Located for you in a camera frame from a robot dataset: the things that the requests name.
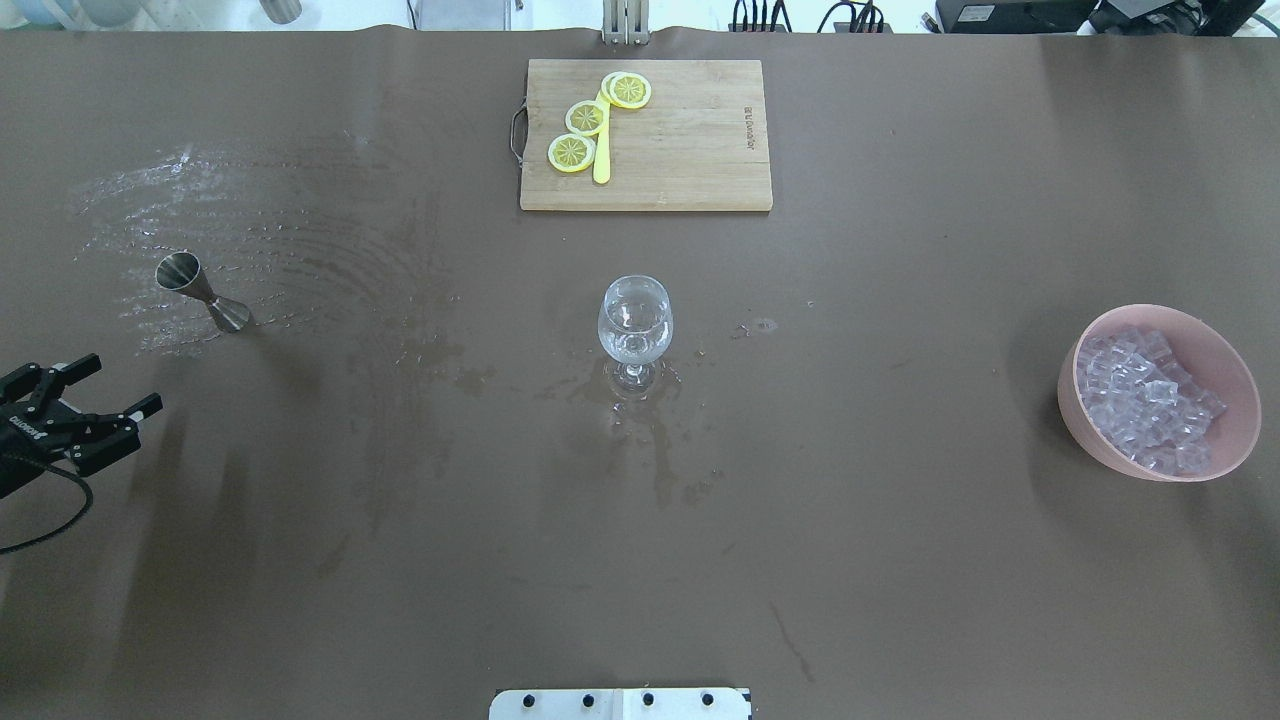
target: white mounting bracket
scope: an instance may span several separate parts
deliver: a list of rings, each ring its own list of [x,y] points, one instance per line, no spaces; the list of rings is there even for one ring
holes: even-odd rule
[[[584,688],[503,691],[489,720],[751,720],[745,688]]]
[[[649,0],[604,0],[605,45],[649,45]]]

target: yellow knife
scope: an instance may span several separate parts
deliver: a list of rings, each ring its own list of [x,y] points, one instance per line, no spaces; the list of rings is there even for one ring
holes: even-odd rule
[[[604,105],[604,119],[600,120],[600,132],[595,136],[595,163],[591,165],[591,179],[596,184],[609,182],[613,168],[609,167],[609,108],[613,106],[604,92],[595,95],[595,101]]]

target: metal stand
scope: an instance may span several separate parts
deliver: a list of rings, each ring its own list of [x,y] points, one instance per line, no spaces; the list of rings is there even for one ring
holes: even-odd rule
[[[649,45],[649,0],[604,0],[605,45]]]

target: wooden cutting board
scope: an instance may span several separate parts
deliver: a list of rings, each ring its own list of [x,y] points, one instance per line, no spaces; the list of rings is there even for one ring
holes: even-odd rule
[[[561,173],[547,147],[564,113],[614,70],[649,78],[639,110],[609,110],[613,177]],[[759,60],[530,60],[525,210],[769,210],[769,136]]]

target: cutting board handle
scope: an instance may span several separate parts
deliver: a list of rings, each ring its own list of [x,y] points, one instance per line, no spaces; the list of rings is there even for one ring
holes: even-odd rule
[[[520,150],[516,150],[516,133],[520,131],[520,117],[525,117],[525,132],[520,138]],[[521,97],[520,109],[511,117],[511,154],[516,156],[516,167],[525,167],[525,145],[529,142],[529,97]]]

